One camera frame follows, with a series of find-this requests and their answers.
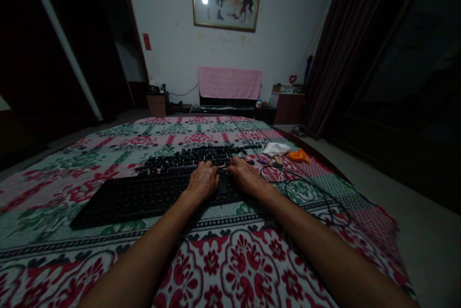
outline keyboard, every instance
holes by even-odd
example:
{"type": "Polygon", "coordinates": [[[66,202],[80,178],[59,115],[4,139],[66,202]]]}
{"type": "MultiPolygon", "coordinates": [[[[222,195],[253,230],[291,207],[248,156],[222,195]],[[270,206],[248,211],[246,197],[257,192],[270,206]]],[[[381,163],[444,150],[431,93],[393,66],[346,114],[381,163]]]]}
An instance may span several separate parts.
{"type": "Polygon", "coordinates": [[[203,208],[250,200],[237,187],[233,176],[226,173],[232,156],[246,154],[250,148],[258,145],[207,146],[183,149],[173,156],[151,157],[135,168],[137,176],[106,180],[71,222],[71,228],[79,230],[163,215],[187,188],[200,161],[211,160],[220,174],[218,189],[203,208]]]}

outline painting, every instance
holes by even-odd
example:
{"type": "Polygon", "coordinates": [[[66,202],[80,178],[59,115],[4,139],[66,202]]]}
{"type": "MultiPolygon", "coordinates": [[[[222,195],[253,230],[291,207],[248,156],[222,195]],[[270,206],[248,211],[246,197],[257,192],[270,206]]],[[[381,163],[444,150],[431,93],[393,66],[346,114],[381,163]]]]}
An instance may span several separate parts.
{"type": "Polygon", "coordinates": [[[193,0],[194,25],[256,31],[259,0],[193,0]]]}

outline cable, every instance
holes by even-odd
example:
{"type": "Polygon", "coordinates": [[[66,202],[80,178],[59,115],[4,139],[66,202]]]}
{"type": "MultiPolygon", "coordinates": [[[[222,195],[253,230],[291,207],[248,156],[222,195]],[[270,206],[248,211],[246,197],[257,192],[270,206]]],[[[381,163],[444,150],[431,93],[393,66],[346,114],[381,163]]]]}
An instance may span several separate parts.
{"type": "Polygon", "coordinates": [[[170,92],[170,95],[175,95],[177,97],[180,97],[180,96],[183,96],[183,95],[188,95],[190,92],[192,92],[193,90],[195,90],[198,86],[198,82],[197,82],[197,85],[195,85],[191,90],[189,90],[188,92],[182,94],[182,95],[179,95],[179,94],[174,94],[173,92],[170,92]]]}
{"type": "Polygon", "coordinates": [[[319,190],[322,194],[323,194],[323,199],[325,201],[325,205],[327,206],[327,210],[328,210],[328,214],[329,214],[329,217],[330,217],[330,220],[323,220],[321,218],[318,218],[317,216],[314,215],[315,218],[317,218],[318,220],[324,222],[327,226],[339,226],[339,227],[348,227],[351,222],[352,222],[352,218],[349,214],[349,212],[346,210],[346,208],[344,207],[344,205],[338,201],[334,196],[332,196],[330,193],[328,193],[327,191],[325,191],[323,188],[319,187],[316,183],[312,182],[311,180],[308,180],[307,178],[297,174],[296,172],[292,171],[292,170],[289,170],[289,169],[285,169],[285,168],[279,168],[279,167],[276,167],[274,165],[267,165],[267,166],[264,166],[262,167],[262,169],[259,171],[259,174],[261,175],[262,178],[264,178],[263,176],[263,171],[264,169],[267,169],[268,167],[270,168],[275,168],[277,170],[280,170],[283,172],[284,176],[285,176],[285,179],[281,180],[281,181],[268,181],[269,183],[281,183],[281,184],[284,184],[283,186],[283,191],[285,193],[285,196],[287,196],[287,189],[288,189],[288,186],[293,183],[293,182],[297,182],[297,181],[301,181],[301,182],[305,182],[307,183],[308,185],[312,186],[312,187],[315,187],[317,190],[319,190]],[[292,175],[295,175],[299,178],[295,178],[295,179],[288,179],[287,177],[287,172],[292,174],[292,175]],[[346,224],[338,224],[338,223],[335,223],[334,222],[334,214],[331,210],[331,207],[330,207],[330,204],[328,203],[328,199],[327,199],[327,196],[332,199],[340,208],[340,210],[342,210],[342,212],[347,216],[347,222],[346,224]]]}

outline tile floor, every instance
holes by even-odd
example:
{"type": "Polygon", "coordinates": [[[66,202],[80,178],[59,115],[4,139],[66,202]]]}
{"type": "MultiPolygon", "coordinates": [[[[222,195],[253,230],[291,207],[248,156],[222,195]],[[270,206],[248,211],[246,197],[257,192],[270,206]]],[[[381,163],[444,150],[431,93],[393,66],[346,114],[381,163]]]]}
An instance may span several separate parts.
{"type": "MultiPolygon", "coordinates": [[[[118,115],[113,123],[90,127],[51,142],[48,150],[0,172],[0,181],[89,133],[148,116],[146,109],[129,110],[118,115]]],[[[362,194],[397,220],[399,249],[421,306],[461,307],[461,216],[324,140],[303,138],[303,141],[320,151],[362,194]]]]}

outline hand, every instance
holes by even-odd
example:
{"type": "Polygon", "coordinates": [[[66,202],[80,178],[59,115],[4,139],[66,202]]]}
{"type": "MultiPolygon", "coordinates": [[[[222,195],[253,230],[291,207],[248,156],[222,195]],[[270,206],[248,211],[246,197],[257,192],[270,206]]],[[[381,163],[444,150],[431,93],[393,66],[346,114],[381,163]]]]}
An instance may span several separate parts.
{"type": "Polygon", "coordinates": [[[200,162],[198,168],[191,174],[189,185],[181,195],[187,196],[188,200],[198,207],[218,189],[218,184],[218,167],[213,166],[210,161],[200,162]]]}
{"type": "Polygon", "coordinates": [[[261,177],[258,171],[239,157],[233,157],[227,172],[234,175],[235,181],[245,193],[260,198],[273,186],[261,177]]]}

